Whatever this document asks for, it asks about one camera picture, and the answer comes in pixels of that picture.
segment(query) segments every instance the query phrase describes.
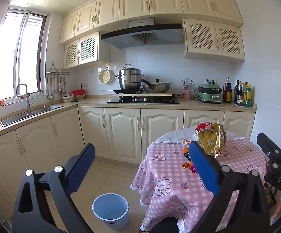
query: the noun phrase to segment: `trash can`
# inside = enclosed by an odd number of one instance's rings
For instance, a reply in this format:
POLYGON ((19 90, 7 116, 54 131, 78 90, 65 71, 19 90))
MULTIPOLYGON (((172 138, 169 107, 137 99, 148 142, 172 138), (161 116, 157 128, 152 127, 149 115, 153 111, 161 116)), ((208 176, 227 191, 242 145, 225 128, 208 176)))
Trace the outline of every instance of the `trash can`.
POLYGON ((129 224, 127 215, 129 204, 119 194, 108 193, 98 196, 92 204, 92 210, 97 218, 113 230, 124 229, 129 224))

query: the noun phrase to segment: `green bottle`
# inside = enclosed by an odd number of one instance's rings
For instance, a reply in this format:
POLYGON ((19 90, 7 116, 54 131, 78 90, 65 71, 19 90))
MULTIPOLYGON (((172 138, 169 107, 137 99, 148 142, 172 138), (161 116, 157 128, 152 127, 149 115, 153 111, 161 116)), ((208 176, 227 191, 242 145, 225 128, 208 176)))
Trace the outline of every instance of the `green bottle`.
POLYGON ((250 108, 251 99, 252 99, 252 88, 250 84, 247 84, 245 90, 245 102, 244 102, 244 106, 246 108, 250 108))

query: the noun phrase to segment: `window pane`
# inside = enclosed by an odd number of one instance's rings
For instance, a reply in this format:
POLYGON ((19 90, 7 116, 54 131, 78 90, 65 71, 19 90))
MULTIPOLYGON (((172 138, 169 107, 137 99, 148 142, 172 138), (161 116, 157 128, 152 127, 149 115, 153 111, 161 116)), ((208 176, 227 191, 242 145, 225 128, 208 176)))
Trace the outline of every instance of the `window pane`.
MULTIPOLYGON (((40 32, 43 30, 44 18, 37 15, 29 15, 27 24, 23 31, 20 56, 18 59, 18 83, 27 85, 28 93, 38 92, 39 81, 37 70, 40 69, 38 58, 38 47, 40 32)), ((24 87, 20 88, 20 94, 24 94, 24 87)))
POLYGON ((8 12, 0 27, 0 100, 14 96, 13 64, 23 13, 8 12))

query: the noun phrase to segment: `tile floor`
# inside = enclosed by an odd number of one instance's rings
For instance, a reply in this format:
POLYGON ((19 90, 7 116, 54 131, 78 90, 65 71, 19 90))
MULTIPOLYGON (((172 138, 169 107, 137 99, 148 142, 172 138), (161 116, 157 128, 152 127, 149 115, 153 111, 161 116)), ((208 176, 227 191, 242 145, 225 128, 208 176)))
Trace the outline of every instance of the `tile floor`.
MULTIPOLYGON (((137 168, 133 167, 120 166, 100 160, 93 162, 78 192, 73 193, 71 198, 94 233, 138 233, 147 208, 140 206, 140 194, 130 189, 130 184, 136 172, 137 168), (127 228, 119 231, 112 230, 93 214, 93 201, 104 193, 120 194, 128 201, 130 224, 127 228)), ((47 192, 46 195, 57 227, 67 231, 56 209, 51 193, 47 192)))

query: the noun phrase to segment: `pink utensil holder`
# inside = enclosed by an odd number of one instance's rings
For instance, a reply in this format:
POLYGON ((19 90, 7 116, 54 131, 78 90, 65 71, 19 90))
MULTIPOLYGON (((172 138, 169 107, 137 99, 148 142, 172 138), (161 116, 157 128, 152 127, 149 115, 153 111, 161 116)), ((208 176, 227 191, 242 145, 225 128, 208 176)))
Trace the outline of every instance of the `pink utensil holder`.
POLYGON ((191 98, 191 92, 190 92, 190 90, 185 90, 185 91, 184 91, 184 99, 185 99, 185 100, 190 100, 190 98, 191 98))

